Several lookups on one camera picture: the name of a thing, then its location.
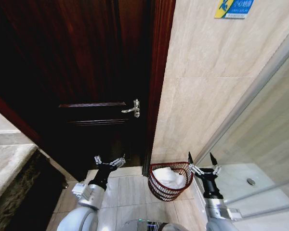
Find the marble countertop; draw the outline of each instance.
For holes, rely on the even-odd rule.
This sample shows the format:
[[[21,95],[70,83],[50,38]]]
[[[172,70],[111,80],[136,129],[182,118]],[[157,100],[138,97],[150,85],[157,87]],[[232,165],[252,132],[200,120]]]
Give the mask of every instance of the marble countertop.
[[[36,149],[34,144],[0,146],[0,196]]]

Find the floor drain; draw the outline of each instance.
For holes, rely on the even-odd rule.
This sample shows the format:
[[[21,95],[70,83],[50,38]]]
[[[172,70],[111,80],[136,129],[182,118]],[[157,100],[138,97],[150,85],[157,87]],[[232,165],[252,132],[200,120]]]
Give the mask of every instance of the floor drain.
[[[252,179],[252,178],[247,178],[247,183],[250,184],[250,185],[255,185],[256,182]]]

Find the beige tile floor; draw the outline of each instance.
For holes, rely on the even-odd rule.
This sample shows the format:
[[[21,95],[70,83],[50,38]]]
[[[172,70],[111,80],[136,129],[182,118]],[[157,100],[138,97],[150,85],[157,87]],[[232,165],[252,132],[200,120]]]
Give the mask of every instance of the beige tile floor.
[[[88,172],[88,182],[96,170]],[[48,231],[55,231],[60,221],[77,206],[77,200],[71,190],[76,182],[62,191]],[[98,213],[98,231],[115,231],[129,220],[149,219],[178,223],[190,231],[199,231],[195,201],[191,187],[186,189],[175,201],[163,202],[149,190],[147,178],[141,175],[140,167],[120,168],[114,172],[107,184],[107,190]]]

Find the glass shower door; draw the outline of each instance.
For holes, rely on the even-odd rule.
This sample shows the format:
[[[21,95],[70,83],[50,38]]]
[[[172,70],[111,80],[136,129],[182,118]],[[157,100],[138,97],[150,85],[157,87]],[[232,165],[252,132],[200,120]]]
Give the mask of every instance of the glass shower door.
[[[211,152],[222,166],[216,183],[229,207],[244,219],[271,217],[272,224],[283,212],[285,224],[278,224],[289,224],[289,58]],[[197,165],[210,166],[210,155]]]

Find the wooden door frame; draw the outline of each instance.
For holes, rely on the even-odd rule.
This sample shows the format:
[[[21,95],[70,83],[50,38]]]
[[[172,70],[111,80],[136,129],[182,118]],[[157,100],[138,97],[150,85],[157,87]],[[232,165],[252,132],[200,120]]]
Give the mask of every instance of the wooden door frame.
[[[146,152],[143,160],[143,175],[148,176],[154,135],[158,120],[159,101],[162,93],[168,47],[176,0],[152,0],[151,2],[151,65],[149,98],[146,125]],[[47,153],[51,148],[42,137],[26,123],[1,97],[0,113],[19,128],[37,146]]]
[[[146,126],[147,150],[143,162],[144,176],[148,176],[151,163],[175,3],[176,0],[153,0],[151,4],[152,53]]]

